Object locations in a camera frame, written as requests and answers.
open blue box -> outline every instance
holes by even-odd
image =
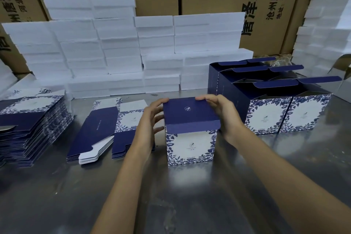
[[[320,87],[315,88],[317,86],[312,84],[341,79],[340,77],[296,78],[292,71],[298,69],[303,69],[303,66],[232,68],[220,74],[218,94],[224,95],[235,104],[241,120],[255,134],[277,133],[294,97],[298,102],[297,97],[320,96],[320,93],[329,95],[329,92],[326,93]],[[316,99],[321,99],[323,104],[326,102],[322,96]],[[321,111],[318,111],[317,119],[313,118],[314,122],[318,120],[320,113]],[[292,131],[297,123],[290,120],[285,124],[287,127],[284,131]]]
[[[207,93],[217,95],[217,86],[219,74],[222,71],[232,68],[244,68],[254,66],[267,66],[263,62],[275,60],[275,57],[252,58],[241,61],[215,62],[210,64],[208,70],[208,87]]]
[[[206,100],[170,99],[163,113],[168,166],[213,160],[220,119]]]

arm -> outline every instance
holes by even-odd
[[[272,151],[240,120],[222,95],[204,95],[222,120],[222,134],[236,147],[299,233],[350,233],[351,209]]]
[[[156,114],[163,111],[159,105],[168,100],[159,99],[144,109],[133,143],[94,224],[92,234],[133,233],[143,168],[151,152],[154,134],[164,129],[153,129],[155,123],[163,119],[163,115]]]

metal table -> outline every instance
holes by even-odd
[[[124,102],[206,90],[122,96]],[[75,120],[32,168],[0,169],[1,233],[89,233],[123,159],[92,164],[66,154],[95,99],[73,100]],[[333,97],[314,130],[262,135],[279,155],[351,206],[351,105]],[[213,162],[167,166],[164,132],[145,168],[136,233],[292,233],[262,183],[220,136]]]

shiny gray surface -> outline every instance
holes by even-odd
[[[149,104],[160,97],[205,92],[122,99],[145,99]],[[70,142],[94,100],[73,100],[73,124],[32,168],[6,165],[0,169],[0,233],[89,233],[123,161],[112,160],[109,149],[92,164],[66,163]],[[279,155],[349,206],[350,108],[349,103],[333,97],[314,130],[261,136]],[[167,167],[164,132],[156,135],[156,145],[145,168],[136,233],[292,233],[262,183],[220,136],[213,162]]]

